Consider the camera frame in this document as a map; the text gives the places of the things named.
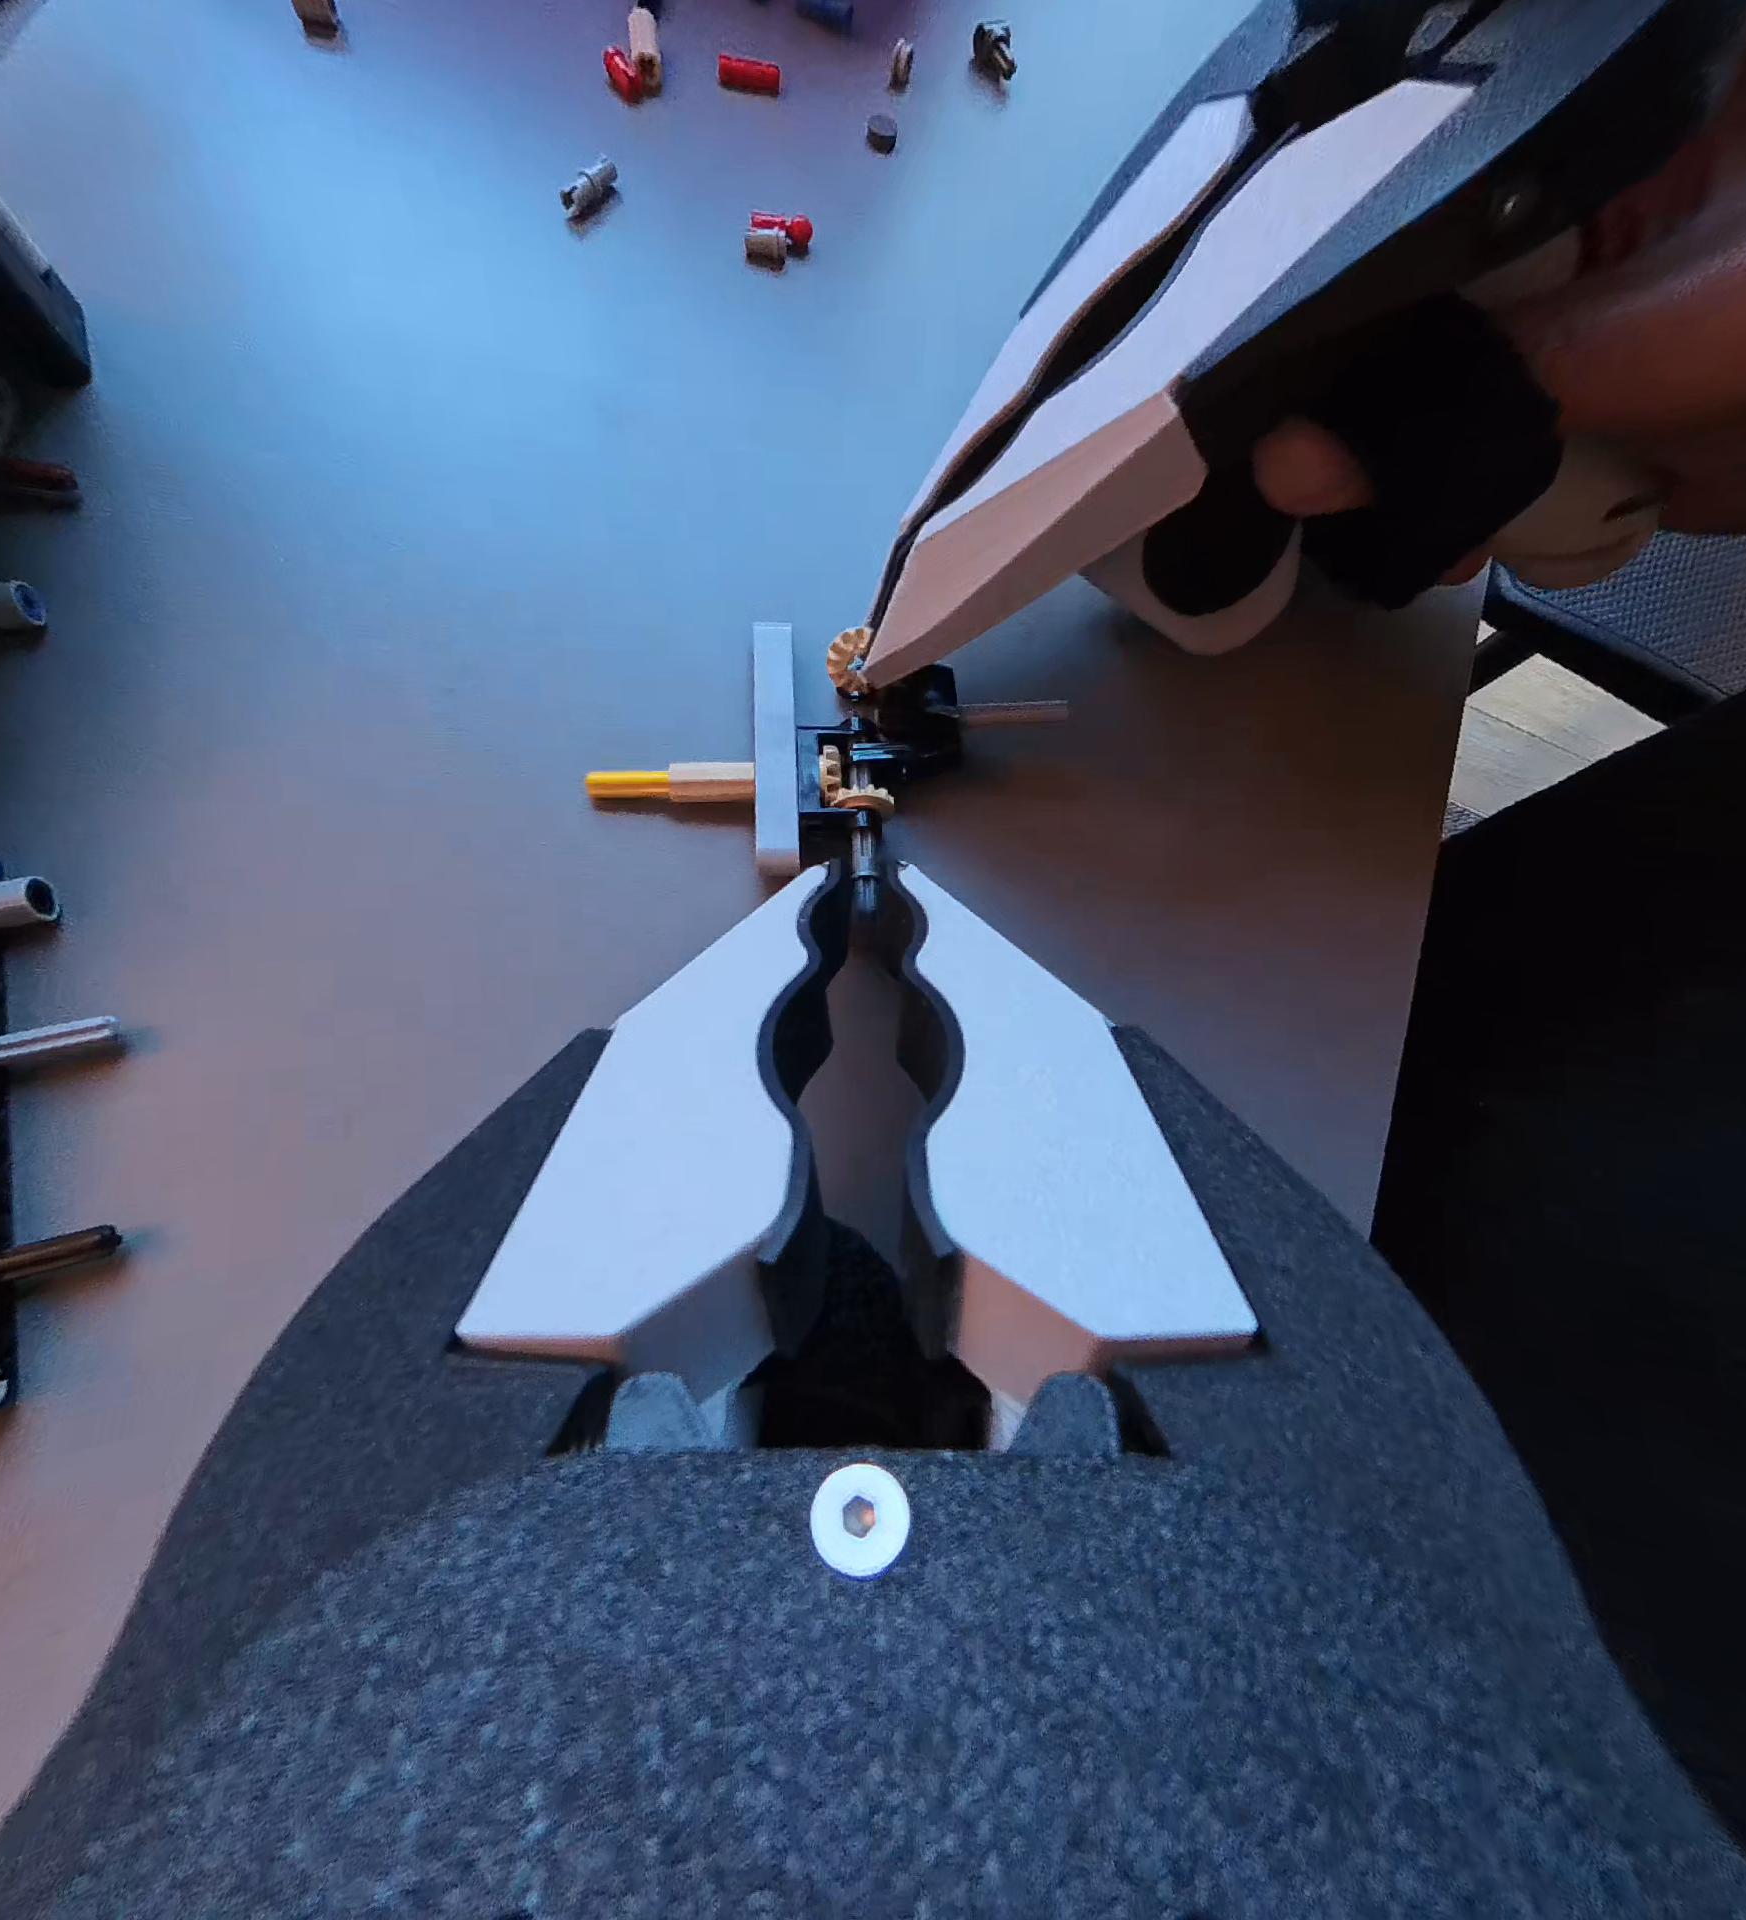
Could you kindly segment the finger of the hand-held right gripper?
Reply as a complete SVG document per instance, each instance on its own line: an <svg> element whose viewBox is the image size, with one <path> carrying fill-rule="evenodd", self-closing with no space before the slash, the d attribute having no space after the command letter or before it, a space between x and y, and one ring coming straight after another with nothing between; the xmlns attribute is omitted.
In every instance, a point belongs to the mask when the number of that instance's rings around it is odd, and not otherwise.
<svg viewBox="0 0 1746 1920"><path fill-rule="evenodd" d="M1227 240L1249 255L1256 275L1246 277L1253 293L1242 310L1194 352L1177 384L1198 450L1216 460L1197 500L1156 522L1134 559L1119 555L1083 574L1162 631L1219 649L1276 617L1298 572L1291 521L1265 508L1242 453L1223 447L1219 374L1242 374L1242 352L1270 345L1273 324L1438 204L1433 163L1447 146L1447 124L1466 115L1477 85L1389 83L1306 131L1277 124L1270 88L1233 93L1249 95L1254 131L1268 146L1200 224L1187 284L1219 290ZM871 644L864 675L871 684L894 684L960 646Z"/></svg>
<svg viewBox="0 0 1746 1920"><path fill-rule="evenodd" d="M1200 452L1177 384L1256 275L1200 224L1265 154L1244 93L1164 115L1030 297L915 492L869 610L871 644L966 644L1072 574L1134 559L1189 507Z"/></svg>

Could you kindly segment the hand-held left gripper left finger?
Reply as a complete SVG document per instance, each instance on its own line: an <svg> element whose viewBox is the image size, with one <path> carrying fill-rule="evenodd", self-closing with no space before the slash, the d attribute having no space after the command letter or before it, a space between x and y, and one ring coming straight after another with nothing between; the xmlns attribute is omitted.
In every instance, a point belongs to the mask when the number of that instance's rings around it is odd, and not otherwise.
<svg viewBox="0 0 1746 1920"><path fill-rule="evenodd" d="M702 1400L812 1330L826 1224L799 1098L832 1048L837 868L610 1031L458 1322L478 1352L671 1373Z"/></svg>

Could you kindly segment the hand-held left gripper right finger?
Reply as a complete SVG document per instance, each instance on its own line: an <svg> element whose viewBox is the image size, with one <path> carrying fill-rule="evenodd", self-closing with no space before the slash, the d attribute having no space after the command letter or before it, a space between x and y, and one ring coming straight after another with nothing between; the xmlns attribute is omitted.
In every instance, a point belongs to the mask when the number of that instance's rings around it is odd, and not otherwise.
<svg viewBox="0 0 1746 1920"><path fill-rule="evenodd" d="M1112 1025L919 866L886 868L903 1296L929 1357L1027 1407L1054 1375L1244 1350L1260 1318Z"/></svg>

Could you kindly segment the small lego gear assembly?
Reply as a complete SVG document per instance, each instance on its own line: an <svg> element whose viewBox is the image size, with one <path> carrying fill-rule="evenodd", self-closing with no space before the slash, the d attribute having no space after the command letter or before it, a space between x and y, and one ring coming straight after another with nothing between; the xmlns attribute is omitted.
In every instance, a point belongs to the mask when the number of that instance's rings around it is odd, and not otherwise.
<svg viewBox="0 0 1746 1920"><path fill-rule="evenodd" d="M869 654L869 626L835 636L825 668L838 709L803 723L793 628L756 623L751 758L596 769L586 776L589 801L748 805L760 876L788 878L812 860L838 860L854 916L872 920L885 884L885 821L899 793L958 769L972 731L1064 723L1069 708L1066 701L966 701L943 663L872 687L864 675Z"/></svg>

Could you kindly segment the person's right hand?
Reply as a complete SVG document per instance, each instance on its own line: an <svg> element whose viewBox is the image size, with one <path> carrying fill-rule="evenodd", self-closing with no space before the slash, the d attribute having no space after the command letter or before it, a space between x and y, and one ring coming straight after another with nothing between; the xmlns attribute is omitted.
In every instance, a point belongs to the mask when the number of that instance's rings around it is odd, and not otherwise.
<svg viewBox="0 0 1746 1920"><path fill-rule="evenodd" d="M1497 561L1580 584L1659 531L1746 534L1746 52L1705 126L1574 245L1508 270L1485 311L1557 399L1561 431L1612 447L1644 492L1616 532L1542 556L1504 529L1441 583Z"/></svg>

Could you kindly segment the black mesh chair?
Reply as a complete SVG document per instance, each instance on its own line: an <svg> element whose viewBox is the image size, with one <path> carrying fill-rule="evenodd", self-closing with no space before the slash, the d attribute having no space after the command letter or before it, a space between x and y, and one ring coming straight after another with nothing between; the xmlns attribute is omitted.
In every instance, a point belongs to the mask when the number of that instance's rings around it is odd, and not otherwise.
<svg viewBox="0 0 1746 1920"><path fill-rule="evenodd" d="M1746 689L1746 536L1655 534L1616 572L1542 589L1492 565L1470 694L1551 660L1657 723Z"/></svg>

